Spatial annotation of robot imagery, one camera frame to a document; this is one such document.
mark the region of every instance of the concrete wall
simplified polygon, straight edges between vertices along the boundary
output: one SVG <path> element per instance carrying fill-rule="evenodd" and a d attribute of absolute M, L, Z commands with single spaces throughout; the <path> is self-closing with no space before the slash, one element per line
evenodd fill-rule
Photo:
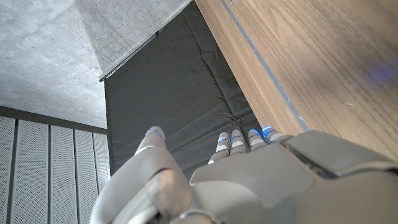
<path fill-rule="evenodd" d="M 0 105 L 106 128 L 98 80 L 190 0 L 0 2 Z"/>

